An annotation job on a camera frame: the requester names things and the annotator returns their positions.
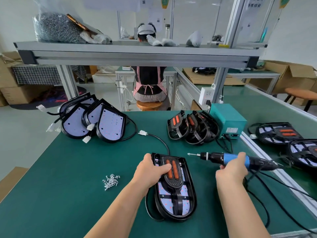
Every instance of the metal shelf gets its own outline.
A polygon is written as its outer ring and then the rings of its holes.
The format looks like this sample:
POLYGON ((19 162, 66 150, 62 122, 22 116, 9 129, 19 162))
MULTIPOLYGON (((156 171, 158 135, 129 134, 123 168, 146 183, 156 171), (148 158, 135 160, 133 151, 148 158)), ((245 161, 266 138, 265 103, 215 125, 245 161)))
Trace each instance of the metal shelf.
POLYGON ((121 65, 121 66, 175 66, 244 68, 260 55, 253 49, 229 49, 217 45, 200 48, 153 47, 144 42, 114 41, 110 45, 69 44, 45 42, 15 43, 23 62, 55 65, 121 65), (21 51, 29 52, 33 60, 24 58, 21 51))

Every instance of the pile of screws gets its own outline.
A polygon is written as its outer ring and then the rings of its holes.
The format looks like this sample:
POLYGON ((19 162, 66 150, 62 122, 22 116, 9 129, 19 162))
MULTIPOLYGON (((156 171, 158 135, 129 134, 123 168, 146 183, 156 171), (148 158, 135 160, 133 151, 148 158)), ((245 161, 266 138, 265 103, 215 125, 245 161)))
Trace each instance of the pile of screws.
POLYGON ((114 176, 114 174, 110 175, 110 178, 108 178, 108 176, 106 176, 106 180, 102 180, 102 182, 105 184, 105 190, 113 187, 114 185, 117 186, 118 184, 118 180, 120 178, 120 176, 114 176))

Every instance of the woman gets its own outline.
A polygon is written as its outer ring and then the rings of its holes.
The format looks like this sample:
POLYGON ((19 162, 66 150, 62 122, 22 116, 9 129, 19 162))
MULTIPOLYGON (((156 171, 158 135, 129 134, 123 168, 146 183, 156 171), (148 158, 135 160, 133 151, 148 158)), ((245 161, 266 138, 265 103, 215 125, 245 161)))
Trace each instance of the woman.
MULTIPOLYGON (((156 37, 156 28, 152 23, 141 23, 138 27, 139 42, 147 42, 146 36, 156 37)), ((133 96, 141 102, 163 102, 159 110, 170 109, 170 100, 163 87, 163 73, 166 67, 132 67, 135 71, 136 87, 133 96)))

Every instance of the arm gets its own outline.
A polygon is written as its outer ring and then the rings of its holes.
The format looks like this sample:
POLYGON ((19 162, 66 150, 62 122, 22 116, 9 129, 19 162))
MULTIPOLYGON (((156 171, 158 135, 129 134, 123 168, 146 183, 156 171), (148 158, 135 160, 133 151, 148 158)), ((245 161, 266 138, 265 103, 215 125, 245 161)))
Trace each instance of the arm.
POLYGON ((243 186, 245 153, 216 172, 217 189, 230 238, 270 238, 243 186))
POLYGON ((104 215, 87 233, 85 238, 128 237, 141 200, 148 189, 167 173, 171 165, 154 166, 150 154, 138 165, 133 179, 120 192, 104 215))

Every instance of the hand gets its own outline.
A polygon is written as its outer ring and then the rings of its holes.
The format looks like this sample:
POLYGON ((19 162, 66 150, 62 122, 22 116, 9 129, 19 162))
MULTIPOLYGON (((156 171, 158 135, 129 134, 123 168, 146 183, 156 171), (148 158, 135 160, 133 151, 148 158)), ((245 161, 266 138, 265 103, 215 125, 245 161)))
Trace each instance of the hand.
POLYGON ((226 167, 220 165, 220 170, 216 171, 216 180, 223 180, 230 182, 242 183, 244 177, 248 174, 248 170, 245 167, 245 153, 240 152, 238 157, 231 160, 226 167))
POLYGON ((141 185, 146 189, 147 193, 147 190, 158 182, 161 175, 167 173, 171 168, 171 164, 155 166, 153 164, 151 155, 146 154, 143 160, 137 166, 137 170, 134 173, 132 182, 141 185))

